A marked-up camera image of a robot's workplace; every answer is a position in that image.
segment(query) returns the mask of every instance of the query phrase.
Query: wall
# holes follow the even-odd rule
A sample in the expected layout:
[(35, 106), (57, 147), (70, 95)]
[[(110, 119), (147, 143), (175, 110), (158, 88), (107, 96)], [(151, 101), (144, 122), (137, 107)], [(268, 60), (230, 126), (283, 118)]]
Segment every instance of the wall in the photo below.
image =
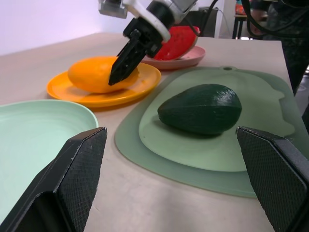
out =
[[(147, 6), (151, 0), (140, 0)], [(212, 0), (199, 0), (209, 6)], [(223, 9), (224, 0), (216, 6)], [(0, 55), (54, 44), (101, 31), (122, 32), (129, 21), (98, 13), (98, 0), (0, 1)], [(218, 12), (219, 35), (221, 14)]]
[(220, 32), (219, 32), (219, 38), (227, 38), (231, 39), (232, 35), (229, 34), (233, 33), (233, 27), (234, 27), (234, 15), (235, 15), (235, 0), (225, 0), (224, 6), (223, 6), (223, 12), (226, 17), (227, 23), (222, 21), (222, 24), (220, 25)]

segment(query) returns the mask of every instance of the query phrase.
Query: tabletop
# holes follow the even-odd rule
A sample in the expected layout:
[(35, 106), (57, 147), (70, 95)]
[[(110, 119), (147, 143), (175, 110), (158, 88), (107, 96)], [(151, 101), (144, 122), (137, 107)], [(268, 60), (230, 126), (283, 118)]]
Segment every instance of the tabletop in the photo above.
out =
[[(82, 58), (117, 55), (126, 42), (121, 34), (97, 33), (2, 56), (0, 104), (46, 99), (46, 84), (55, 75)], [(200, 66), (267, 72), (291, 86), (280, 42), (199, 38), (197, 45), (206, 50)], [(134, 106), (95, 112), (108, 139), (85, 232), (273, 232), (257, 199), (187, 186), (122, 156), (114, 134)]]

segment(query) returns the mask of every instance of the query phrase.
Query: person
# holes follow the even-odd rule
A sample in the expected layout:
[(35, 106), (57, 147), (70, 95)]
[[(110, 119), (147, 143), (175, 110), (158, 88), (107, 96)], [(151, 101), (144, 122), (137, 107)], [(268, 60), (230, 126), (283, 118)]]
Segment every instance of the person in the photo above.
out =
[[(273, 2), (264, 0), (252, 0), (251, 9), (251, 15), (257, 22), (260, 22), (265, 11), (268, 11), (266, 28), (270, 30), (275, 30), (286, 25), (304, 10), (301, 8), (292, 8), (281, 1)], [(251, 30), (255, 34), (260, 33), (252, 24)], [(308, 35), (304, 38), (282, 38), (273, 35), (263, 36), (263, 40), (281, 41), (291, 86), (293, 93), (296, 94), (303, 75), (309, 65), (309, 14), (306, 13), (293, 25), (278, 33), (307, 33)]]

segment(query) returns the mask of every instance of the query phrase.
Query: yellow plate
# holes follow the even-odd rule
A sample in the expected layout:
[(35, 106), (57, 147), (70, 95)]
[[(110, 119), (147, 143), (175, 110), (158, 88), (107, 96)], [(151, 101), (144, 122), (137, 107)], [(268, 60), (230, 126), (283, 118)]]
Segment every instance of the yellow plate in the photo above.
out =
[(68, 72), (55, 76), (47, 84), (47, 92), (55, 99), (76, 102), (89, 108), (128, 103), (148, 94), (161, 80), (161, 72), (151, 65), (140, 63), (138, 69), (140, 76), (133, 86), (113, 93), (90, 93), (79, 89), (69, 80)]

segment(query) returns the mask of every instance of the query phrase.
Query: avocado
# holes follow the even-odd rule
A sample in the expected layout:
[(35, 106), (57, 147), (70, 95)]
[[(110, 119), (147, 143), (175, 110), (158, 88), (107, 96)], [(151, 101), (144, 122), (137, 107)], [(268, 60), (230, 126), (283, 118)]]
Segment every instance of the avocado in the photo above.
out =
[(183, 131), (218, 135), (232, 128), (242, 107), (236, 93), (226, 86), (204, 84), (166, 100), (159, 108), (164, 124)]

